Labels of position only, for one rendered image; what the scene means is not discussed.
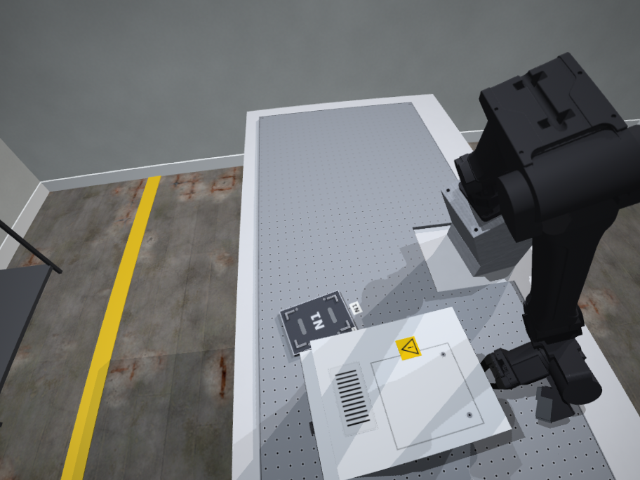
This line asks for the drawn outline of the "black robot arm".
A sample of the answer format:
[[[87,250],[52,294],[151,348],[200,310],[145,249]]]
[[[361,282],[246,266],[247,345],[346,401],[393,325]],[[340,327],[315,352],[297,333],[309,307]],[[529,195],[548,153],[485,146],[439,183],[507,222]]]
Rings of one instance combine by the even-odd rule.
[[[575,339],[585,326],[577,303],[604,232],[640,203],[640,125],[627,127],[569,52],[482,90],[479,102],[488,122],[476,149],[454,160],[458,186],[482,221],[502,215],[516,243],[532,238],[522,317],[549,370],[538,355],[512,368],[521,385],[547,378],[535,419],[552,423],[602,393]]]

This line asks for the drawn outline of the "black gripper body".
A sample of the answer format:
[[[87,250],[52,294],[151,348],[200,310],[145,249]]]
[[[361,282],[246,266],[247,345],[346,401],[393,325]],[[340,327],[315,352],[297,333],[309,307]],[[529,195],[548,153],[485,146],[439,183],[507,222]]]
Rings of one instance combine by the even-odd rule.
[[[526,344],[511,349],[510,351],[499,348],[490,353],[490,356],[496,368],[498,369],[501,375],[501,379],[507,389],[513,389],[521,385],[518,377],[516,376],[516,373],[512,368],[512,365],[519,363],[520,361],[529,359],[535,355],[538,355],[546,368],[549,369],[549,364],[545,360],[541,351],[538,350],[537,346],[533,346],[532,342],[527,342]]]

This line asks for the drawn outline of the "grey heat sealer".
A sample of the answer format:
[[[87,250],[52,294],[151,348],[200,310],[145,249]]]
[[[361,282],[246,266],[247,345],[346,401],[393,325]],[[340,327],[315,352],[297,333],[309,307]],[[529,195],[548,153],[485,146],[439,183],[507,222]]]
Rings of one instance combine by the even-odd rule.
[[[310,344],[299,354],[324,480],[512,429],[452,307]]]

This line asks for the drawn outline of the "small white label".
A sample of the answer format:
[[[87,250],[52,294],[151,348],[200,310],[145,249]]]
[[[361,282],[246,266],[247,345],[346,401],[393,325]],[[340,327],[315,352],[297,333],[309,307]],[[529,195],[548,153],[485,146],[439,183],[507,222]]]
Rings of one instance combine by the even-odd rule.
[[[358,302],[353,302],[352,304],[349,304],[349,306],[354,315],[362,312]]]

